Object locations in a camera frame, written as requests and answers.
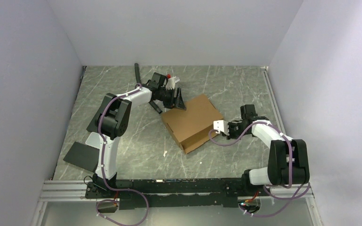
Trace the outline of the brown cardboard box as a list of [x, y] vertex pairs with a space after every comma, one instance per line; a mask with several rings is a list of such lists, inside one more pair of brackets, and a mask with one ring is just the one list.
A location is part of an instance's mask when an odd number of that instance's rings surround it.
[[222, 120], [223, 115], [205, 94], [187, 101], [186, 108], [171, 109], [161, 118], [177, 146], [188, 154], [209, 140], [213, 122]]

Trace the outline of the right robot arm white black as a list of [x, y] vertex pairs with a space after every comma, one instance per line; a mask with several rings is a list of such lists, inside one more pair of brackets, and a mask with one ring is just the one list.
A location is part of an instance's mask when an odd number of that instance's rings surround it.
[[259, 116], [254, 105], [241, 106], [240, 113], [240, 120], [225, 122], [221, 133], [227, 139], [235, 140], [251, 135], [269, 148], [267, 166], [248, 170], [248, 178], [241, 182], [242, 192], [253, 195], [259, 185], [307, 184], [310, 172], [306, 142], [282, 133], [267, 117]]

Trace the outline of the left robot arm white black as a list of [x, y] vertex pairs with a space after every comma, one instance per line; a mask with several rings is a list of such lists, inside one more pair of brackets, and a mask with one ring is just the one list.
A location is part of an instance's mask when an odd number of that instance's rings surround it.
[[154, 101], [167, 109], [186, 110], [176, 76], [154, 73], [146, 83], [138, 82], [134, 89], [113, 95], [108, 93], [95, 114], [93, 134], [99, 136], [99, 157], [92, 181], [98, 192], [112, 197], [117, 190], [116, 157], [121, 136], [126, 132], [132, 109]]

